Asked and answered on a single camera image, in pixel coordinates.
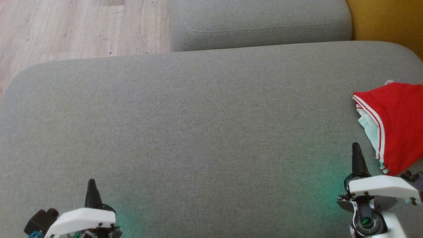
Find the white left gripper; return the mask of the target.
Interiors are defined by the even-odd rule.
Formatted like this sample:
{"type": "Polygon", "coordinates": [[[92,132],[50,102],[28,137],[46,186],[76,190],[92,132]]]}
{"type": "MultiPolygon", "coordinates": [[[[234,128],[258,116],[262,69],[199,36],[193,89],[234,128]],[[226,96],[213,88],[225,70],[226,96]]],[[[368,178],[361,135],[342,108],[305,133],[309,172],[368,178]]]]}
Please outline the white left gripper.
{"type": "Polygon", "coordinates": [[[65,212],[49,227],[46,238],[69,235],[71,238],[120,238],[122,230],[116,225],[115,210],[102,204],[94,179],[87,185],[85,208],[65,212]]]}

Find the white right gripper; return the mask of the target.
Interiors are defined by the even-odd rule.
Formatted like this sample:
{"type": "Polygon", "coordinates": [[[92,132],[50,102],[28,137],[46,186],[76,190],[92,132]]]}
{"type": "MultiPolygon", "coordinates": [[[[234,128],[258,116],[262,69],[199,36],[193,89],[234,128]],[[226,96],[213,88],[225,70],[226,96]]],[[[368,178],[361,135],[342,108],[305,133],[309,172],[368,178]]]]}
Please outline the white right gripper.
{"type": "MultiPolygon", "coordinates": [[[[359,143],[352,144],[352,174],[369,174],[359,143]]],[[[402,198],[406,203],[422,203],[422,172],[408,175],[407,179],[378,175],[348,182],[347,191],[353,196],[389,196],[402,198]]]]}

